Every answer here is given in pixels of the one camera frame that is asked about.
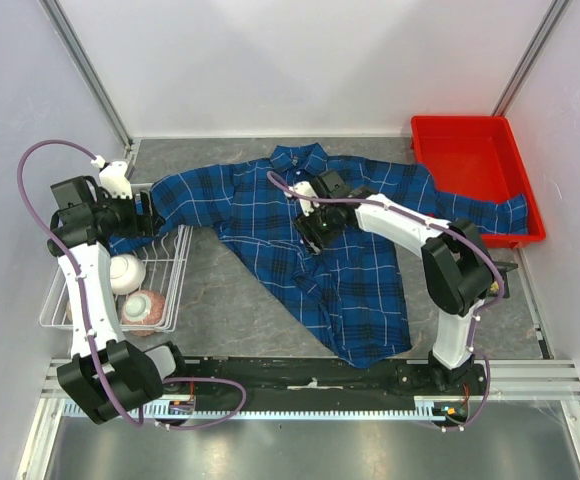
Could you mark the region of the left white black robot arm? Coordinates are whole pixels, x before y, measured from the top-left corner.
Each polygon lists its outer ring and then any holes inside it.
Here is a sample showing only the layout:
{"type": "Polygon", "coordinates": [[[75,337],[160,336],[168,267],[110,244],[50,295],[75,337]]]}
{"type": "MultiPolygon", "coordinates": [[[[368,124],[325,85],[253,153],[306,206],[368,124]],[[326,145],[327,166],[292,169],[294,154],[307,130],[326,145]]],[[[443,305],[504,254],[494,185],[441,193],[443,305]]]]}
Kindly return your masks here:
{"type": "Polygon", "coordinates": [[[164,390],[178,393],[189,369],[170,341],[146,351],[125,339],[110,279],[113,237],[153,237],[163,224],[148,192],[115,198],[91,176],[51,187],[58,205],[48,249],[64,274],[72,312],[72,350],[63,390],[96,424],[140,412],[164,390]]]}

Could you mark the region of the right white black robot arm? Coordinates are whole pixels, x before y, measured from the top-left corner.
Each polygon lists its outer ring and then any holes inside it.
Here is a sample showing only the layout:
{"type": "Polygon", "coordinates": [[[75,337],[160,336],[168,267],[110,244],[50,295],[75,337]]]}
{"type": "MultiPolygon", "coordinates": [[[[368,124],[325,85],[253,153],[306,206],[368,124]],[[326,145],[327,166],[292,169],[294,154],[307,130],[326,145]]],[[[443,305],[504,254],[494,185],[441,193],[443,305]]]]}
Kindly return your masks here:
{"type": "Polygon", "coordinates": [[[355,227],[422,261],[427,293],[439,309],[428,381],[443,394],[459,387],[474,362],[474,335],[487,297],[499,301],[505,293],[501,268],[476,225],[423,215],[365,185],[353,189],[334,170],[287,188],[286,196],[299,201],[294,225],[315,253],[355,227]]]}

